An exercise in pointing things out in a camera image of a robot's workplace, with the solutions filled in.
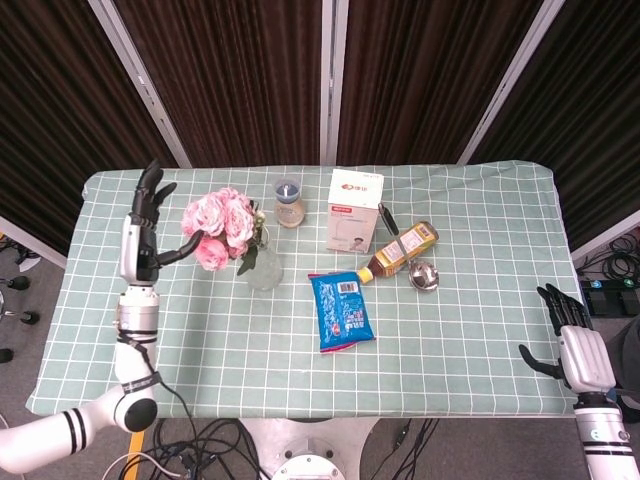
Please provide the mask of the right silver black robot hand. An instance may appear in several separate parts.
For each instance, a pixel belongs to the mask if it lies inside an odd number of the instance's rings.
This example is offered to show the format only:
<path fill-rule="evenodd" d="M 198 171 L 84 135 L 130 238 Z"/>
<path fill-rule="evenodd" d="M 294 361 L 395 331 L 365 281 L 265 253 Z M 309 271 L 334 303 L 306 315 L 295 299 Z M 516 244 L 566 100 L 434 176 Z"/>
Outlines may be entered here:
<path fill-rule="evenodd" d="M 576 395 L 607 394 L 616 379 L 605 342 L 593 329 L 586 307 L 550 283 L 536 290 L 548 308 L 559 359 L 556 364 L 540 362 L 519 345 L 523 361 L 535 372 L 562 381 Z"/>

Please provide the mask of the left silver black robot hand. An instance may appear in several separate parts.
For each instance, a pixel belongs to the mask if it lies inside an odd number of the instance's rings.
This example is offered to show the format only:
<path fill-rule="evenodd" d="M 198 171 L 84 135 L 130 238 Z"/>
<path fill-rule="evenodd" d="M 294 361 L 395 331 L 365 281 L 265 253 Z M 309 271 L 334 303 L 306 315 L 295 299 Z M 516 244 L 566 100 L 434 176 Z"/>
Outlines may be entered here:
<path fill-rule="evenodd" d="M 158 190 L 163 175 L 164 171 L 157 159 L 143 170 L 135 188 L 131 210 L 125 217 L 120 276 L 131 286 L 153 286 L 163 267 L 194 253 L 204 237 L 202 231 L 196 231 L 179 249 L 158 252 L 156 227 L 160 206 L 177 188 L 177 183 L 172 182 Z"/>

